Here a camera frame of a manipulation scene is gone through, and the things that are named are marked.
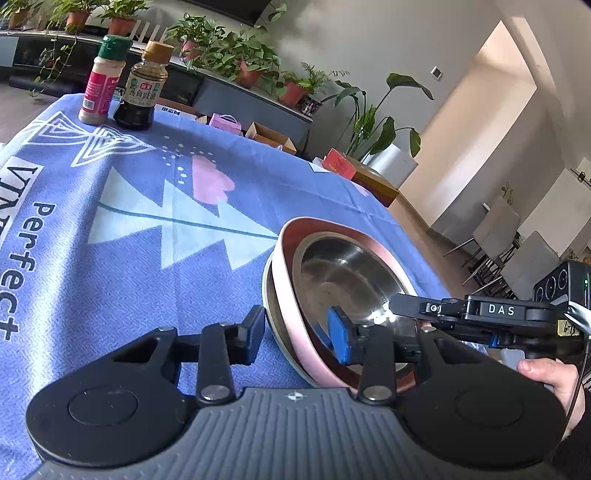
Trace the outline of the person's right hand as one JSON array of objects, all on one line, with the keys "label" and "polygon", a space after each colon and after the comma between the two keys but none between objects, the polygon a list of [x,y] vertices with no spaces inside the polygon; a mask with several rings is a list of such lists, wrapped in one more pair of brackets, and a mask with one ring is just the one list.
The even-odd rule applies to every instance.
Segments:
[{"label": "person's right hand", "polygon": [[560,360],[548,358],[523,359],[520,360],[517,370],[527,378],[549,385],[553,388],[555,396],[566,412],[573,407],[563,439],[566,439],[581,422],[585,409],[586,400],[584,392],[579,389],[575,403],[574,393],[579,380],[579,372],[575,365],[564,364]]}]

